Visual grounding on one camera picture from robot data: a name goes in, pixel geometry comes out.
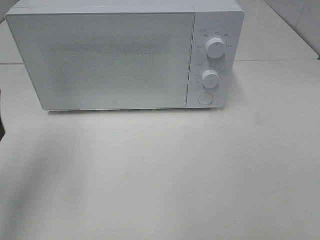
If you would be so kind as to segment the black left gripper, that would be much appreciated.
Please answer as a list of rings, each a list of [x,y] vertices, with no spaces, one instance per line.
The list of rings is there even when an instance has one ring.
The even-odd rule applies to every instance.
[[[3,107],[2,107],[2,90],[0,90],[0,142],[6,135],[6,128],[3,121]]]

